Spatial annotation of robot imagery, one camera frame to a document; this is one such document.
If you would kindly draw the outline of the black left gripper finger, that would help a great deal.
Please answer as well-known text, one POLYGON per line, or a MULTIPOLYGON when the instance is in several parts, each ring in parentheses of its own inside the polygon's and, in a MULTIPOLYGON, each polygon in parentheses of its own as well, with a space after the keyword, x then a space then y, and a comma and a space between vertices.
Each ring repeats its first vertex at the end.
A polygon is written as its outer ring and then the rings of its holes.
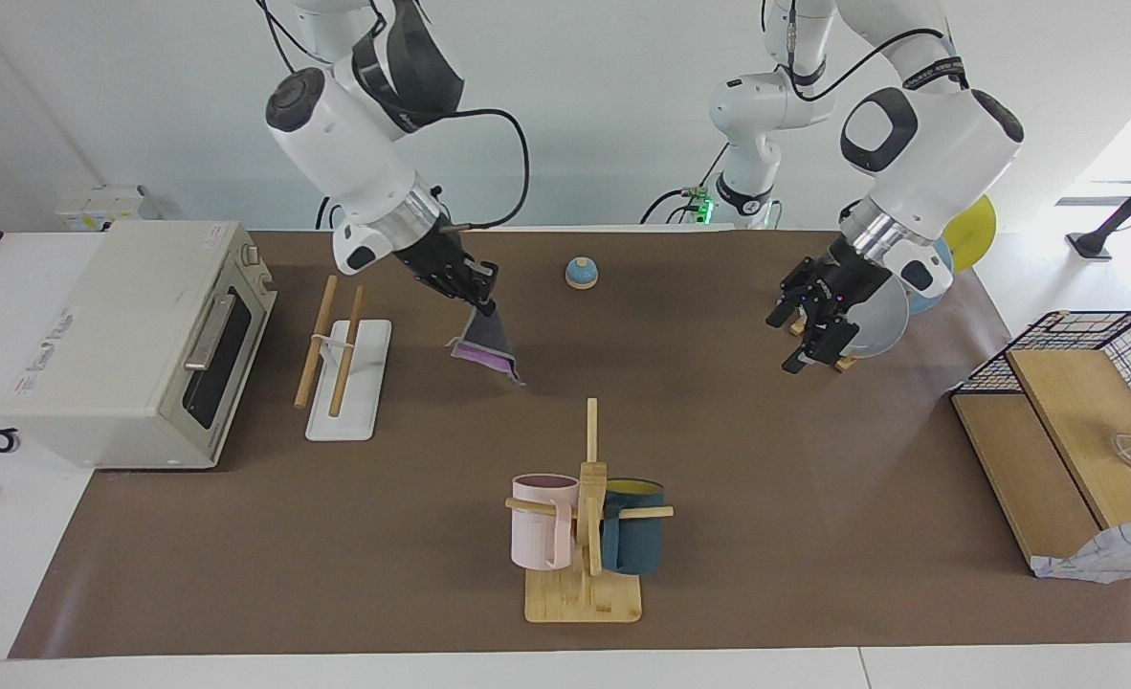
POLYGON ((818 294, 818 272, 814 257, 803 257, 780 283, 780 296, 775 302, 766 325, 782 328, 789 315, 797 315, 797 322, 814 322, 815 294, 818 294))
POLYGON ((844 350, 858 335, 857 322, 851 322, 844 315, 827 317, 820 325, 811 325, 802 311, 791 324, 789 331, 798 335, 798 347, 784 361, 785 372, 801 372, 805 367, 838 367, 844 350))

